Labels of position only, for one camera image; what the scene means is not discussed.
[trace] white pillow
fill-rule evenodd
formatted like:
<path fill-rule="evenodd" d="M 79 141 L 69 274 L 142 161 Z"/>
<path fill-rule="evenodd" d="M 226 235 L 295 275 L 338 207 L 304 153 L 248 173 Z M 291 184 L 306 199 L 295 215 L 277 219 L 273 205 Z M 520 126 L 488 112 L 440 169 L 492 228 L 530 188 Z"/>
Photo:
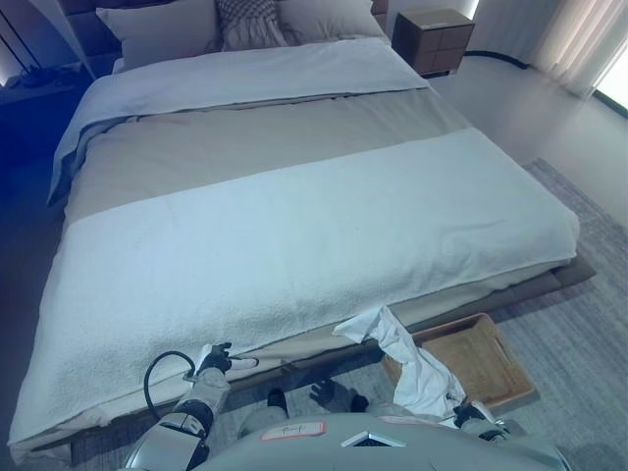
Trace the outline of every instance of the white pillow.
<path fill-rule="evenodd" d="M 131 9 L 97 8 L 96 15 L 122 42 L 125 70 L 220 51 L 214 0 L 177 0 Z"/>
<path fill-rule="evenodd" d="M 281 27 L 291 45 L 386 34 L 371 15 L 371 0 L 281 0 Z"/>

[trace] drawer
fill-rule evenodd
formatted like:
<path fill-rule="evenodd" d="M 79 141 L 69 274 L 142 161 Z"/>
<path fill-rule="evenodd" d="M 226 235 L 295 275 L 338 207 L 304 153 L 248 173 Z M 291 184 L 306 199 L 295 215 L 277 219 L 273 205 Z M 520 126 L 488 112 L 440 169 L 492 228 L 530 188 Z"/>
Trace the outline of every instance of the drawer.
<path fill-rule="evenodd" d="M 464 56 L 464 48 L 438 51 L 435 53 L 432 70 L 434 72 L 456 70 L 460 66 L 462 56 Z"/>
<path fill-rule="evenodd" d="M 429 31 L 422 31 L 421 37 L 419 39 L 419 51 L 421 52 L 429 52 L 436 51 L 438 49 L 442 49 L 441 44 L 441 36 L 443 34 L 443 29 L 432 29 Z"/>
<path fill-rule="evenodd" d="M 448 27 L 441 29 L 441 43 L 439 49 L 464 49 L 469 43 L 473 25 Z"/>
<path fill-rule="evenodd" d="M 436 52 L 419 52 L 414 58 L 412 67 L 420 75 L 428 74 L 433 71 L 434 60 L 436 59 Z"/>

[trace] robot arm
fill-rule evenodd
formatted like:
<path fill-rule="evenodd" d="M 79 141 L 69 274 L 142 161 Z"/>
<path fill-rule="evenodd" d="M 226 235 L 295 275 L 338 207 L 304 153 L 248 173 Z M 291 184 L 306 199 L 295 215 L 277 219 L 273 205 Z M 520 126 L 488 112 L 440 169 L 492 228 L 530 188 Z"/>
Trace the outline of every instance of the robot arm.
<path fill-rule="evenodd" d="M 196 373 L 184 377 L 192 382 L 191 390 L 137 441 L 123 469 L 188 471 L 207 459 L 209 431 L 231 390 L 225 373 L 258 364 L 256 359 L 229 358 L 229 348 L 230 343 L 207 348 Z"/>

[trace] white floor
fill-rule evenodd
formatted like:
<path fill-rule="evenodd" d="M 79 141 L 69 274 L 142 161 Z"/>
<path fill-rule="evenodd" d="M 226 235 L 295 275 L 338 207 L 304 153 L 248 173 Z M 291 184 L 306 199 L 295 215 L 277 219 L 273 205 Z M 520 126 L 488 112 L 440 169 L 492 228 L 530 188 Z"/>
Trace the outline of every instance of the white floor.
<path fill-rule="evenodd" d="M 628 228 L 628 126 L 528 69 L 465 57 L 434 89 L 519 163 L 545 159 Z"/>

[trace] white towel blanket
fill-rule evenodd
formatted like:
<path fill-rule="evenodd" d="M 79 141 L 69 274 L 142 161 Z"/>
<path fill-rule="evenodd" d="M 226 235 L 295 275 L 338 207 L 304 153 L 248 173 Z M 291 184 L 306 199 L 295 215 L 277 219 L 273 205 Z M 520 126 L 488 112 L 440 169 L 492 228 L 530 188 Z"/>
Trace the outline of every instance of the white towel blanket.
<path fill-rule="evenodd" d="M 231 340 L 246 352 L 572 258 L 577 237 L 576 216 L 475 130 L 83 218 L 54 260 L 10 444 L 24 451 L 20 441 L 138 392 L 164 350 Z"/>

